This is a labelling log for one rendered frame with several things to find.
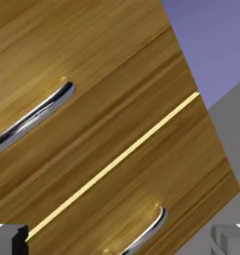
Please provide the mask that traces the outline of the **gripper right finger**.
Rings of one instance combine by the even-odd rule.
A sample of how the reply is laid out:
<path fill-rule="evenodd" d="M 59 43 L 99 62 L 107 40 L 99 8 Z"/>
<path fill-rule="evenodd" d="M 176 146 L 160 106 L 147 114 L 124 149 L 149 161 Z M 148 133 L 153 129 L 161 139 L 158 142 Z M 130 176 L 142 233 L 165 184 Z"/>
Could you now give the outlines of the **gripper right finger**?
<path fill-rule="evenodd" d="M 212 225 L 210 255 L 240 255 L 240 228 L 237 225 Z"/>

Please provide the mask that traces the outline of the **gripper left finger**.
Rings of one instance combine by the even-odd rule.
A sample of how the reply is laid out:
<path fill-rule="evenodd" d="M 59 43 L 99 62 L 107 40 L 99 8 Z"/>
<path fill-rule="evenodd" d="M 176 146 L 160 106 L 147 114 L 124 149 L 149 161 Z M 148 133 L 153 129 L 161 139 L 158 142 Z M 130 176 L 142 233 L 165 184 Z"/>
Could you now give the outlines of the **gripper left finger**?
<path fill-rule="evenodd" d="M 28 226 L 0 224 L 0 255 L 29 255 Z"/>

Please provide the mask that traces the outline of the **light wood drawer front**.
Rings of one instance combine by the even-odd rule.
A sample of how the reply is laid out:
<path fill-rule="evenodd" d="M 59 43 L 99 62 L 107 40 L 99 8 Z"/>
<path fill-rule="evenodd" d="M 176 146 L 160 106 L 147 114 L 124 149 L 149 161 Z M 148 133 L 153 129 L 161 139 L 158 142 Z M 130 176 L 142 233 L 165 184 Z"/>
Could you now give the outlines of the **light wood drawer front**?
<path fill-rule="evenodd" d="M 30 255 L 117 254 L 158 216 L 133 255 L 175 252 L 240 191 L 208 111 L 196 96 L 30 241 Z"/>
<path fill-rule="evenodd" d="M 0 0 L 0 135 L 64 82 L 0 152 L 0 223 L 36 226 L 196 90 L 160 0 Z"/>

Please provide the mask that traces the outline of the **light wood cabinet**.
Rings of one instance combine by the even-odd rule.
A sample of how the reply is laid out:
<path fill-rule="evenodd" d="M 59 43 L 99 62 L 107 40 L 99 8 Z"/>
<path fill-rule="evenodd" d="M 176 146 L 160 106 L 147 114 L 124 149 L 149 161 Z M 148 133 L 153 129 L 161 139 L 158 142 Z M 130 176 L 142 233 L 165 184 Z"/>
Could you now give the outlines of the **light wood cabinet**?
<path fill-rule="evenodd" d="M 110 171 L 116 164 L 120 162 L 121 159 L 125 158 L 129 155 L 134 149 L 142 144 L 146 139 L 148 139 L 152 134 L 154 134 L 159 128 L 164 126 L 171 118 L 173 118 L 179 111 L 181 111 L 188 103 L 190 103 L 196 96 L 200 96 L 198 92 L 198 88 L 196 86 L 196 90 L 192 92 L 188 97 L 184 98 L 179 104 L 177 104 L 166 116 L 159 119 L 150 129 L 146 131 L 143 135 L 141 135 L 135 142 L 133 142 L 129 147 L 126 148 L 120 155 L 118 155 L 113 161 L 111 161 L 105 168 L 103 168 L 100 172 L 98 172 L 92 179 L 86 182 L 82 187 L 80 187 L 77 191 L 71 194 L 62 204 L 60 204 L 54 211 L 52 211 L 49 215 L 47 215 L 42 221 L 40 221 L 36 226 L 30 227 L 29 225 L 29 236 L 27 242 L 38 234 L 44 227 L 46 227 L 55 217 L 57 217 L 60 213 L 62 213 L 65 209 L 67 209 L 76 199 L 78 199 L 81 195 L 83 195 L 90 187 L 92 187 L 100 178 L 104 176 L 108 171 Z"/>

